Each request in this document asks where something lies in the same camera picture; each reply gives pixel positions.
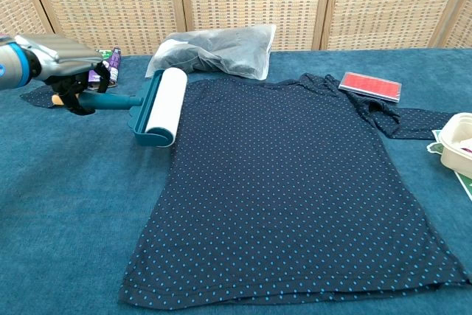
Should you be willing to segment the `translucent bag of dark clothes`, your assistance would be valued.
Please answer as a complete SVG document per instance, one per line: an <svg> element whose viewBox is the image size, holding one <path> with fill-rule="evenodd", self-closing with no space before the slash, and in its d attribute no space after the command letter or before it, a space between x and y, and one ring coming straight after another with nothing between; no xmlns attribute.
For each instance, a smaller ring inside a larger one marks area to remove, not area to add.
<svg viewBox="0 0 472 315"><path fill-rule="evenodd" d="M174 32L159 45L145 76L176 67L186 73L224 72L265 80L277 26L254 25L219 30Z"/></svg>

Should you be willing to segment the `green and white paper sheet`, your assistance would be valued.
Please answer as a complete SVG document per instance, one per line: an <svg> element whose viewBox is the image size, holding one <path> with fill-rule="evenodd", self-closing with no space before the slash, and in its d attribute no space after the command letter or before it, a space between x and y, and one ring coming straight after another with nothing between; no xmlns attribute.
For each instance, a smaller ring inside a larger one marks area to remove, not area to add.
<svg viewBox="0 0 472 315"><path fill-rule="evenodd" d="M435 153L441 156L443 154L443 144L439 139L440 130L432 130L431 132L433 133L435 141L428 144L426 150L429 153ZM457 171L454 171L454 175L457 177L469 200L472 201L472 179L458 173Z"/></svg>

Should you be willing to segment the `woven rattan folding screen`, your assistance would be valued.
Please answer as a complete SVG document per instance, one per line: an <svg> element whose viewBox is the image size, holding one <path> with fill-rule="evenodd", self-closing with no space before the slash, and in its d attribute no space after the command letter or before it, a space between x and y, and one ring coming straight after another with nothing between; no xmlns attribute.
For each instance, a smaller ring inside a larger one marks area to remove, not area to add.
<svg viewBox="0 0 472 315"><path fill-rule="evenodd" d="M150 55L173 32L274 24L275 50L472 48L472 0L0 0L0 33Z"/></svg>

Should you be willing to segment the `teal lint roller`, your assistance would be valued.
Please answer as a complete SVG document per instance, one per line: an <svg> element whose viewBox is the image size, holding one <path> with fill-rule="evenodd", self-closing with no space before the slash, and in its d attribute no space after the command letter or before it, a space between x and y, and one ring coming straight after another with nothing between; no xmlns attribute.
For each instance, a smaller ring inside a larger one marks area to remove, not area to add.
<svg viewBox="0 0 472 315"><path fill-rule="evenodd" d="M187 87L187 74L171 67L155 71L135 96L85 91L78 95L84 108L124 110L139 145L166 148L175 140Z"/></svg>

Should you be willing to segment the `teal plush table cloth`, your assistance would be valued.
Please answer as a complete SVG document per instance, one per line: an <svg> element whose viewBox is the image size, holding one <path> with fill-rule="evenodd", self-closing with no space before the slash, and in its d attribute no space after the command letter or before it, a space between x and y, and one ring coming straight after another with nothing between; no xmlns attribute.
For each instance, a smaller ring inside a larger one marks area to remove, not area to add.
<svg viewBox="0 0 472 315"><path fill-rule="evenodd" d="M272 52L268 82L357 72L401 82L399 105L472 112L472 49ZM412 297L152 311L118 302L167 176L169 150L136 145L127 111L76 117L0 91L0 315L472 315L472 288ZM425 141L387 139L402 179L472 273L472 201Z"/></svg>

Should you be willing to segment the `beige plastic container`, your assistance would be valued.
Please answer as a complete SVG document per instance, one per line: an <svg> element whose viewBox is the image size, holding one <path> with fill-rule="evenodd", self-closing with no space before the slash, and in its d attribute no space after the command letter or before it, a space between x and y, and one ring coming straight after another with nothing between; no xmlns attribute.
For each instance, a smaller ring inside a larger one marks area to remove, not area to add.
<svg viewBox="0 0 472 315"><path fill-rule="evenodd" d="M472 179L472 113L453 115L439 138L443 146L442 164Z"/></svg>

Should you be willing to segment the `clear case with red pad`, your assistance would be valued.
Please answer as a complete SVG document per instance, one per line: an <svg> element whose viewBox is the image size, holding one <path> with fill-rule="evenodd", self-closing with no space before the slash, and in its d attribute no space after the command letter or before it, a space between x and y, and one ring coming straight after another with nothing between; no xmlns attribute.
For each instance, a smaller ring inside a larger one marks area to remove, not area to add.
<svg viewBox="0 0 472 315"><path fill-rule="evenodd" d="M339 84L339 89L398 103L402 84L378 77L346 72Z"/></svg>

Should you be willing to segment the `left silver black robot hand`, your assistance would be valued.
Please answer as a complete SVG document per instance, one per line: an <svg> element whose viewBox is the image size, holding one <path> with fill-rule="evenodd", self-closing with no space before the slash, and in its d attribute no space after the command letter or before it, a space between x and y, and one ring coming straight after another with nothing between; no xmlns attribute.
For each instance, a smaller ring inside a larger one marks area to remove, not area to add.
<svg viewBox="0 0 472 315"><path fill-rule="evenodd" d="M78 95L88 88L90 71L100 76L99 93L108 88L111 74L97 50L58 34L16 35L14 40L32 64L32 77L51 86L70 112L95 112L83 107Z"/></svg>

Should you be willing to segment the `navy polka dot shirt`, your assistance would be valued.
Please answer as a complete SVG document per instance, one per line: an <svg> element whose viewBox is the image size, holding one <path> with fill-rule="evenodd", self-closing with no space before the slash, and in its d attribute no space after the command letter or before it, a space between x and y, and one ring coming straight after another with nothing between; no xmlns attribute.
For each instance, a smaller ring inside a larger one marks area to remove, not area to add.
<svg viewBox="0 0 472 315"><path fill-rule="evenodd" d="M381 138L429 141L450 117L331 76L191 83L118 302L183 311L472 288Z"/></svg>

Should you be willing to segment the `purple printed packet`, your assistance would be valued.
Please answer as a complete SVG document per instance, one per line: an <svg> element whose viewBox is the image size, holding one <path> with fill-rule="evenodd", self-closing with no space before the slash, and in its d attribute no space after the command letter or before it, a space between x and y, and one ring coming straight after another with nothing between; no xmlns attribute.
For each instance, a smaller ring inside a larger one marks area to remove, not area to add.
<svg viewBox="0 0 472 315"><path fill-rule="evenodd" d="M103 58L103 65L110 72L111 78L108 87L115 87L119 76L119 67L121 63L121 49L114 47L113 49L98 49L97 50ZM91 90L98 90L100 86L100 76L95 71L90 71L88 74L88 88Z"/></svg>

